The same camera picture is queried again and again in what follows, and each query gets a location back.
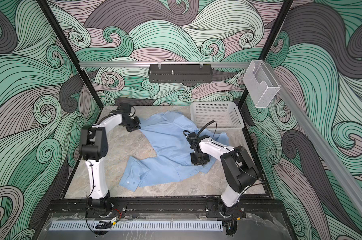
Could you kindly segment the light blue long sleeve shirt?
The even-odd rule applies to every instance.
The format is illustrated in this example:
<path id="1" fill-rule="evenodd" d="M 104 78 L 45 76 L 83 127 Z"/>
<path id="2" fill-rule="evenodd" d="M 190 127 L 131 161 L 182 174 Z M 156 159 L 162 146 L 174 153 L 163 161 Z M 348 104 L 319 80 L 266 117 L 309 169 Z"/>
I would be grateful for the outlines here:
<path id="1" fill-rule="evenodd" d="M 140 131 L 157 155 L 143 160 L 129 157 L 119 185 L 134 192 L 138 187 L 176 183 L 198 173 L 208 173 L 217 159 L 210 157 L 206 165 L 194 166 L 184 130 L 193 133 L 198 128 L 178 112 L 167 111 L 142 120 Z"/>

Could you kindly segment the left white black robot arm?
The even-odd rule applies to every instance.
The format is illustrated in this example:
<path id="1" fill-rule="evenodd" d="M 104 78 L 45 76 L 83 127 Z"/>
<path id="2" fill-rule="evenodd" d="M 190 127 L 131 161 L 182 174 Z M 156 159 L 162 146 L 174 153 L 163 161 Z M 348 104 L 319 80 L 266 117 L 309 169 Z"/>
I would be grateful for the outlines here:
<path id="1" fill-rule="evenodd" d="M 109 151 L 107 134 L 118 126 L 125 127 L 129 133 L 140 129 L 140 120 L 135 113 L 136 110 L 132 105 L 122 103 L 97 123 L 81 129 L 80 155 L 88 169 L 90 193 L 87 199 L 92 208 L 105 210 L 113 208 L 105 171 L 105 161 Z"/>

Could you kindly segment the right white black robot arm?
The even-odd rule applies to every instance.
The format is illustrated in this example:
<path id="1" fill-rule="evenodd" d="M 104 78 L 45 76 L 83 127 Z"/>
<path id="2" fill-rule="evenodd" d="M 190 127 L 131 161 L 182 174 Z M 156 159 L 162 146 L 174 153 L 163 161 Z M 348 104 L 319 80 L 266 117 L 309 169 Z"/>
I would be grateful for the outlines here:
<path id="1" fill-rule="evenodd" d="M 200 133 L 183 131 L 183 135 L 193 150 L 193 165 L 206 165 L 210 157 L 221 161 L 228 186 L 221 195 L 219 206 L 221 213 L 228 215 L 229 209 L 234 207 L 244 192 L 260 178 L 252 158 L 242 146 L 227 146 L 207 135 L 201 136 Z"/>

